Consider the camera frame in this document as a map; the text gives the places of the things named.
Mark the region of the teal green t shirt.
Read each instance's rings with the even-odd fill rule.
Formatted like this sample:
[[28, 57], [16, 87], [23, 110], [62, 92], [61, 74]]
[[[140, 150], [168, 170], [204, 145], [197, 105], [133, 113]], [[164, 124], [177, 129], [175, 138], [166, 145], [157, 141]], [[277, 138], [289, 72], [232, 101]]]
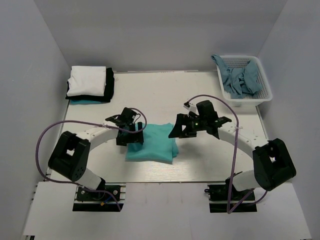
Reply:
[[130, 143], [125, 159], [129, 162], [158, 161], [172, 164], [178, 156], [179, 148], [175, 138], [169, 138], [173, 124], [147, 124], [143, 130], [144, 142]]

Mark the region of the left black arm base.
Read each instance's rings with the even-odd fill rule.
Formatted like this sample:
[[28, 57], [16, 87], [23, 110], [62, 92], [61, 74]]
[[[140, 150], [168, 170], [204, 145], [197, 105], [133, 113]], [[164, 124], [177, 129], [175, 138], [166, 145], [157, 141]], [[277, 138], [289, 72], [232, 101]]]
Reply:
[[105, 185], [108, 193], [86, 191], [78, 187], [73, 202], [73, 212], [120, 212], [125, 204], [126, 185], [124, 183], [108, 183]]

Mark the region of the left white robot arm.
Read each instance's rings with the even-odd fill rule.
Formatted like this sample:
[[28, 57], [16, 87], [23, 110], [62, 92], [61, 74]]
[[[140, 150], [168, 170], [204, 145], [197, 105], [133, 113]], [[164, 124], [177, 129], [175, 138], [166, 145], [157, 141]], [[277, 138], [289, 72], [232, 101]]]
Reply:
[[96, 147], [115, 140], [117, 146], [143, 144], [143, 130], [147, 121], [135, 122], [146, 116], [138, 109], [125, 107], [121, 114], [110, 116], [103, 123], [70, 120], [70, 123], [90, 125], [92, 128], [78, 133], [63, 132], [48, 161], [48, 167], [70, 180], [71, 184], [85, 188], [90, 196], [99, 200], [105, 196], [106, 181], [87, 168], [90, 152]]

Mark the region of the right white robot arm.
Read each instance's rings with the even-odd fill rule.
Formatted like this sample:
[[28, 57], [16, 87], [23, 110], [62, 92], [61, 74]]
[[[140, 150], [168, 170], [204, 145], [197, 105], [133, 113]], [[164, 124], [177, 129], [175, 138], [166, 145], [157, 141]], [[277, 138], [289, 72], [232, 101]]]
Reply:
[[281, 139], [267, 140], [247, 132], [241, 133], [231, 119], [218, 116], [209, 100], [197, 103], [196, 110], [189, 103], [184, 105], [189, 112], [176, 116], [169, 138], [195, 138], [198, 132], [205, 131], [232, 144], [253, 160], [252, 170], [236, 173], [226, 180], [230, 183], [225, 187], [229, 198], [236, 200], [245, 190], [255, 188], [269, 192], [296, 176], [292, 158]]

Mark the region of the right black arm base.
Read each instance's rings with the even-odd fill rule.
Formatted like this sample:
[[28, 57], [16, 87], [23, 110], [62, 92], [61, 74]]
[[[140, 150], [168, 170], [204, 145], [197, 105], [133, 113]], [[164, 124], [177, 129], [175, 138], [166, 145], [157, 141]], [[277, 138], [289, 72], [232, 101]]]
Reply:
[[[227, 184], [211, 184], [208, 185], [204, 192], [209, 198], [209, 211], [210, 213], [227, 213], [227, 200], [229, 187]], [[230, 199], [230, 209], [232, 209], [237, 202], [239, 202], [248, 193], [248, 197], [238, 205], [233, 213], [255, 213], [257, 212], [257, 206], [254, 204], [256, 201], [255, 194], [250, 192], [249, 189], [244, 191], [236, 191], [232, 188], [231, 199]]]

